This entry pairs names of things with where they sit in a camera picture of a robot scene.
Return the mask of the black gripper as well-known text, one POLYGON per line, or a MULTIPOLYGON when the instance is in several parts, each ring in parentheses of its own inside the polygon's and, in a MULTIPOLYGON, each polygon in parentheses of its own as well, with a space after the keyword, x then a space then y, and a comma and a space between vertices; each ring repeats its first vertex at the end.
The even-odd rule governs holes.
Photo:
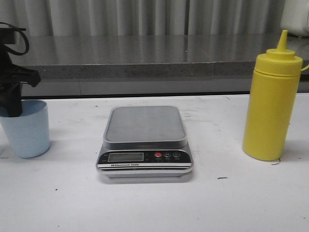
POLYGON ((36 87, 41 81, 37 70, 27 69, 12 63, 10 54, 22 56, 29 51, 29 42, 24 31, 25 28, 6 27, 0 29, 0 106, 8 116, 18 117, 23 113, 21 101, 21 84, 36 87), (15 32, 24 39, 25 50, 17 52, 8 44, 16 44, 15 32))

